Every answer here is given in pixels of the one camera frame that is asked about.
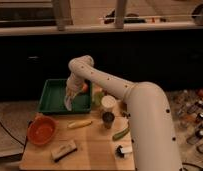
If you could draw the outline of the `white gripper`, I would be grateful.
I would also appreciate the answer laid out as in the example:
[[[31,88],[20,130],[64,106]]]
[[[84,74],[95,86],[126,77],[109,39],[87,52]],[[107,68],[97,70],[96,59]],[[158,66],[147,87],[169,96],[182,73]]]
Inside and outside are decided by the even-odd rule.
[[[66,96],[74,98],[77,94],[87,93],[89,86],[82,77],[71,74],[66,81]]]

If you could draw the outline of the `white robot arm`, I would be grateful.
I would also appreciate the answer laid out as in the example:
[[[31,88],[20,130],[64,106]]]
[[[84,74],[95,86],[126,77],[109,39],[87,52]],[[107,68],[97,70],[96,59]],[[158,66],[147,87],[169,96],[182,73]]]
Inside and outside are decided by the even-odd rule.
[[[66,82],[66,108],[87,79],[127,105],[137,171],[183,171],[171,109],[164,91],[152,82],[131,82],[94,68],[91,56],[73,58]]]

